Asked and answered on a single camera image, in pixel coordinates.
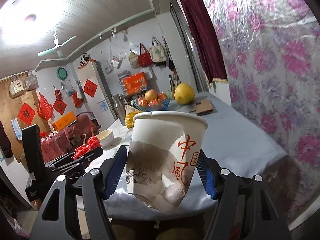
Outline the green ceiling fan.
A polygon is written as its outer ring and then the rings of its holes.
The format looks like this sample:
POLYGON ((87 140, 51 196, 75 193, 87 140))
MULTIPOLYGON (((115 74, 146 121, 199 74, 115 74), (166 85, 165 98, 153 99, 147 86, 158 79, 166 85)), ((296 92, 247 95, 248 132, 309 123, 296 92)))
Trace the green ceiling fan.
POLYGON ((76 38, 76 36, 72 36, 69 39, 65 40, 65 42, 63 43, 59 43, 59 38, 57 36, 57 32, 56 29, 54 29, 54 34, 53 34, 54 40, 53 40, 53 48, 47 49, 45 51, 41 51, 38 53, 38 57, 44 57, 48 54, 51 54, 53 52, 56 52, 58 57, 62 57, 63 56, 63 52, 61 51, 61 48, 64 47, 67 43, 71 42, 72 40, 74 40, 76 38))

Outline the white paper cup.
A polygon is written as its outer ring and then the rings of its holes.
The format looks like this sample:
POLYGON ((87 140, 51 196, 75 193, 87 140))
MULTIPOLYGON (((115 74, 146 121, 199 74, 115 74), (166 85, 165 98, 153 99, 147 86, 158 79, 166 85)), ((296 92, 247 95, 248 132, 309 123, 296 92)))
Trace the white paper cup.
POLYGON ((174 111, 139 113, 133 120, 127 192, 171 214, 188 192, 208 124, 199 116, 174 111))

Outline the orange gift box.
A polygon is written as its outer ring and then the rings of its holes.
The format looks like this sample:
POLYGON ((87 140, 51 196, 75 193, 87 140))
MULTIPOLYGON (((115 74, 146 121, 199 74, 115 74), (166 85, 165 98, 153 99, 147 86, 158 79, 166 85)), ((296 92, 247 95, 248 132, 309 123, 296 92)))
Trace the orange gift box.
POLYGON ((148 86, 148 82, 144 72, 124 78, 123 83, 127 94, 134 94, 136 92, 140 92, 148 86))

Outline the red hanging handbag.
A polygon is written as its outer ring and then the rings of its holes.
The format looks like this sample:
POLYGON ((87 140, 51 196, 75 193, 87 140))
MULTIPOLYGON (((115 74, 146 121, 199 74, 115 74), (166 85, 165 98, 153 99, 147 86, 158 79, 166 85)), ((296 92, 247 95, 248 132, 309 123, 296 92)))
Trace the red hanging handbag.
POLYGON ((139 46, 139 55, 138 61, 141 67, 145 68, 153 64, 153 60, 148 49, 144 46, 144 44, 140 44, 139 46))

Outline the steel thermos bottle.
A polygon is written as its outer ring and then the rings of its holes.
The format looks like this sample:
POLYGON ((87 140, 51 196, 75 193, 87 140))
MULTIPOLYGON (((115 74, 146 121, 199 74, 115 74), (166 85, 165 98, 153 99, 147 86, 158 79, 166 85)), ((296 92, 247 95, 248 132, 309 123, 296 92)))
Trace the steel thermos bottle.
POLYGON ((114 109, 123 126, 125 126, 125 107, 120 99, 119 94, 112 95, 114 109))

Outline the beige hanging tote bag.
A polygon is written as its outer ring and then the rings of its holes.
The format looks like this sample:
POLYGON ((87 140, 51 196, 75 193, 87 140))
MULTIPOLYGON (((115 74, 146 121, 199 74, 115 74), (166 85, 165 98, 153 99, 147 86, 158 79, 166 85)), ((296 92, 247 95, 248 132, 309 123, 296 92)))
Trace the beige hanging tote bag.
POLYGON ((163 66, 166 64, 167 57, 164 52, 164 48, 156 37, 152 38, 150 55, 155 66, 163 66))

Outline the apple in bowl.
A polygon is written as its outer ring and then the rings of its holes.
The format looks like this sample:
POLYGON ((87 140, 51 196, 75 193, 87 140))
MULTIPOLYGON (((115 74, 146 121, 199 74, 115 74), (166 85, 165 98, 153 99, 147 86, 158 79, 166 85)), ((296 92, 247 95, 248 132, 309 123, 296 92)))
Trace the apple in bowl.
POLYGON ((144 98, 150 102, 158 98, 158 93, 154 89, 150 89, 144 94, 144 98))

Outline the white refrigerator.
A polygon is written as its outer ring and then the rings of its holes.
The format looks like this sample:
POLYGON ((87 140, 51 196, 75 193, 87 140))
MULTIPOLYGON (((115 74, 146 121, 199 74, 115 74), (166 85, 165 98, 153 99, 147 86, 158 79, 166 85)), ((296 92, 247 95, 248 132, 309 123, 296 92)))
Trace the white refrigerator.
POLYGON ((112 106, 110 90, 102 70, 95 60, 76 68, 85 98, 102 130, 109 128, 117 119, 112 106))

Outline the light blue tablecloth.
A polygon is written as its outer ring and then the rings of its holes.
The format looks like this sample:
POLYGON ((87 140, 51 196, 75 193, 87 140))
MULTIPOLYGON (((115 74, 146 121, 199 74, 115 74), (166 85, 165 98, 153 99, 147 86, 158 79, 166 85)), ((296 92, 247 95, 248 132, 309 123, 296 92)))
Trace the light blue tablecloth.
MULTIPOLYGON (((207 157, 216 159, 240 177, 277 171, 288 156, 267 133, 246 119, 231 106, 208 92, 195 95, 195 101, 208 99, 216 112, 205 115, 208 128, 204 134, 202 149, 207 157)), ((124 220, 167 220, 189 217, 212 210, 216 202, 206 194, 199 174, 194 173, 188 193, 170 215, 147 207, 136 197, 127 193, 125 175, 121 175, 115 193, 104 206, 108 217, 124 220)))

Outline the red knotted string trash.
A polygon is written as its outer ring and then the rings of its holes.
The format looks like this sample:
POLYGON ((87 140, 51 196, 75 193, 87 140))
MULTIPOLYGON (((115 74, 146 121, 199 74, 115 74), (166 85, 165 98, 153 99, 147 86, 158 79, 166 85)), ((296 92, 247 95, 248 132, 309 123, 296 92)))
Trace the red knotted string trash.
POLYGON ((83 156, 84 154, 88 153, 89 151, 101 147, 100 141, 96 136, 91 136, 86 144, 83 144, 75 149, 75 153, 73 155, 73 160, 76 160, 83 156))

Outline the yellow pomelo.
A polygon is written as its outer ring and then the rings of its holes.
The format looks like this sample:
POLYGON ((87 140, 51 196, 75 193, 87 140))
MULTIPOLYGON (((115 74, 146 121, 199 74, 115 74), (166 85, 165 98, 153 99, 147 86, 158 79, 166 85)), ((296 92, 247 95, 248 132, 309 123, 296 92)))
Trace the yellow pomelo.
POLYGON ((174 97, 180 105, 187 105, 195 98, 195 92, 188 84, 180 83, 175 89, 174 97))

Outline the blue glass fruit bowl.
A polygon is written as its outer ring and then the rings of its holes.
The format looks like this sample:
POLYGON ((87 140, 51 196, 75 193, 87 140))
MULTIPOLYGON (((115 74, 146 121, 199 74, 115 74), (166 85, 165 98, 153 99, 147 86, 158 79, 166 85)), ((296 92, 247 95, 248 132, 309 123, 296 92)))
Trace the blue glass fruit bowl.
POLYGON ((142 112, 151 112, 151 111, 164 111, 168 108, 170 100, 165 98, 161 99, 154 99, 151 100, 149 103, 145 103, 144 98, 139 98, 132 100, 132 105, 136 109, 142 112))

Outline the brown cardboard piece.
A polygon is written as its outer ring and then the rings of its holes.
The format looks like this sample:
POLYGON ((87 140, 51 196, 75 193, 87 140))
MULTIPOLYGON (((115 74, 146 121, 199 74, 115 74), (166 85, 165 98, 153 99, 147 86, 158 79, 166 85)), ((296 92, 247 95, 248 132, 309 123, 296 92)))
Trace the brown cardboard piece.
POLYGON ((196 115, 203 116, 210 113, 214 113, 215 111, 216 110, 213 104, 206 99, 206 100, 196 102, 189 112, 190 113, 195 112, 196 115))

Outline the red plastic bag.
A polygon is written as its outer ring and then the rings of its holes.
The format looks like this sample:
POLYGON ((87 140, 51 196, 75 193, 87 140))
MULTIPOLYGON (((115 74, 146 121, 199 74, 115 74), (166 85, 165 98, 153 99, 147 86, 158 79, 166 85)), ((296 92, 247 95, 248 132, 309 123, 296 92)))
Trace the red plastic bag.
POLYGON ((39 92, 39 103, 37 106, 38 116, 48 121, 53 117, 53 106, 46 100, 46 98, 39 92))

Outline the yellow snack bag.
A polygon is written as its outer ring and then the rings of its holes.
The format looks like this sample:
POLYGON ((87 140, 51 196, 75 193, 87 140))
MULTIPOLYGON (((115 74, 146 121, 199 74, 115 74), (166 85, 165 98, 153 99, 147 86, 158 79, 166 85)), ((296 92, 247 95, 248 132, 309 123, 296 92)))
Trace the yellow snack bag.
POLYGON ((135 122, 133 118, 138 113, 141 113, 141 111, 130 105, 125 105, 125 125, 128 129, 134 126, 135 122))

